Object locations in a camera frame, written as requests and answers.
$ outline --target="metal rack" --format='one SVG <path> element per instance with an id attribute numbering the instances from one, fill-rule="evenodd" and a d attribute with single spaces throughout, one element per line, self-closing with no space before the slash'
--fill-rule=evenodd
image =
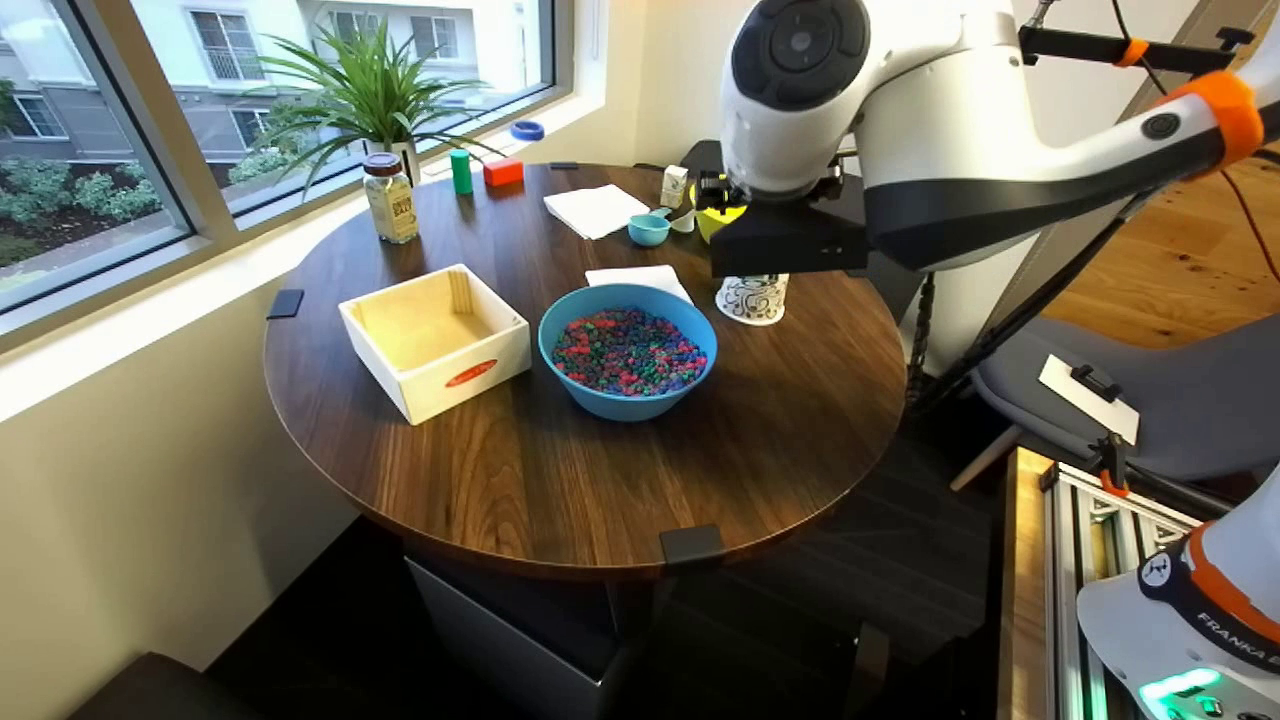
<path id="1" fill-rule="evenodd" d="M 1050 693 L 1060 720 L 1138 720 L 1121 679 L 1088 654 L 1075 623 L 1075 592 L 1093 580 L 1134 574 L 1143 557 L 1195 527 L 1195 518 L 1127 491 L 1105 491 L 1093 473 L 1055 466 L 1040 522 L 1048 527 Z"/>

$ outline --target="wooden box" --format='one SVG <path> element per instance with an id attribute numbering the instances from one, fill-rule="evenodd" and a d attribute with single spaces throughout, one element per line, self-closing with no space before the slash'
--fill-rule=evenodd
<path id="1" fill-rule="evenodd" d="M 526 322 L 462 263 L 338 304 L 349 339 L 409 423 L 526 372 Z"/>

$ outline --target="round wooden table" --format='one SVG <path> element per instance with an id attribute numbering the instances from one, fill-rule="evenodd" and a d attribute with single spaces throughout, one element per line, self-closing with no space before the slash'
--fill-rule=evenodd
<path id="1" fill-rule="evenodd" d="M 651 205 L 660 174 L 531 164 L 525 192 L 415 192 L 423 240 L 393 249 L 363 216 L 285 281 L 304 304 L 267 322 L 262 375 L 290 444 L 372 522 L 469 561 L 567 578 L 648 578 L 780 540 L 840 506 L 905 411 L 905 347 L 869 281 L 793 275 L 789 315 L 744 327 L 717 311 L 696 236 L 633 249 L 578 240 L 542 198 L 617 185 Z M 578 411 L 531 372 L 409 423 L 353 351 L 338 301 L 469 263 L 531 327 L 585 269 L 671 263 L 718 337 L 717 372 L 651 423 Z"/>

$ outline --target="colorful beads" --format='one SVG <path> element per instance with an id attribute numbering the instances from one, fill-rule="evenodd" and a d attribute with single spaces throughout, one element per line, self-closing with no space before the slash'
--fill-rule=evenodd
<path id="1" fill-rule="evenodd" d="M 551 363 L 576 385 L 621 397 L 664 397 L 709 372 L 709 355 L 643 310 L 605 310 L 564 324 Z"/>

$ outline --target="glass jar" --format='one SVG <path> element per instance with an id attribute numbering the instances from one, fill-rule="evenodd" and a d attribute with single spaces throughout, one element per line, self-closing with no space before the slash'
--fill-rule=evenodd
<path id="1" fill-rule="evenodd" d="M 421 240 L 413 185 L 404 176 L 404 164 L 393 153 L 363 155 L 363 198 L 368 198 L 378 240 L 389 245 Z"/>

